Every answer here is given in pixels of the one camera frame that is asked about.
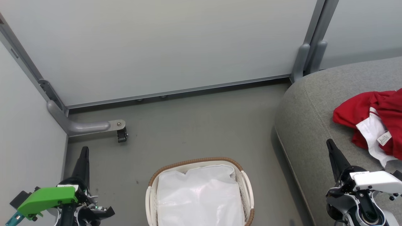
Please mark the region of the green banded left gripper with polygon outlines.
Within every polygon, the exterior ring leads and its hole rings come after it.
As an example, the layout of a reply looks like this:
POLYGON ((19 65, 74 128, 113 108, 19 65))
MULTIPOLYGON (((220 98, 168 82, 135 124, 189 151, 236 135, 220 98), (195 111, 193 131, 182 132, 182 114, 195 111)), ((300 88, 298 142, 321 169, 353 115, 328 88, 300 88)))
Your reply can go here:
POLYGON ((57 220, 65 218, 72 221, 79 206, 79 187, 89 190, 89 152, 89 147, 82 147, 71 178, 56 186, 36 187, 34 192, 21 191, 17 195, 17 220, 36 221, 38 217, 43 217, 44 211, 54 209, 57 212, 57 220))

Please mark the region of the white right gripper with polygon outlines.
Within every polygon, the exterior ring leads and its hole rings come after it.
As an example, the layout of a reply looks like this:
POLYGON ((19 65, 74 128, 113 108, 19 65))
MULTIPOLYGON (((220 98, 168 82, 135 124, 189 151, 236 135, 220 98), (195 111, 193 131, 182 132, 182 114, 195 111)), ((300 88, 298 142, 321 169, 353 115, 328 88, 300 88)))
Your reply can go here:
POLYGON ((339 187, 335 189, 336 194, 378 191, 395 197, 401 196, 401 171, 396 170, 394 173, 388 173, 384 170, 366 171, 360 167, 351 166, 332 139, 326 141, 326 146, 334 179, 339 182, 339 187))

